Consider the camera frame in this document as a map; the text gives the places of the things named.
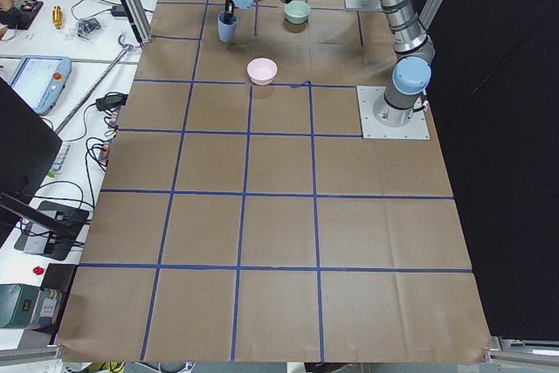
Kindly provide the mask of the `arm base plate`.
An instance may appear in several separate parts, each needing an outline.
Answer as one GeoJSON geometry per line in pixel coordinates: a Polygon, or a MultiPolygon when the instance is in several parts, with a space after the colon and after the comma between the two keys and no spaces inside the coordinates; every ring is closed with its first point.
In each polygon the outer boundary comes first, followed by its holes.
{"type": "Polygon", "coordinates": [[[391,107],[384,98],[384,86],[357,86],[357,102],[366,140],[429,141],[425,102],[418,97],[406,110],[391,107]]]}
{"type": "Polygon", "coordinates": [[[346,10],[381,12],[380,0],[344,0],[346,10]]]}

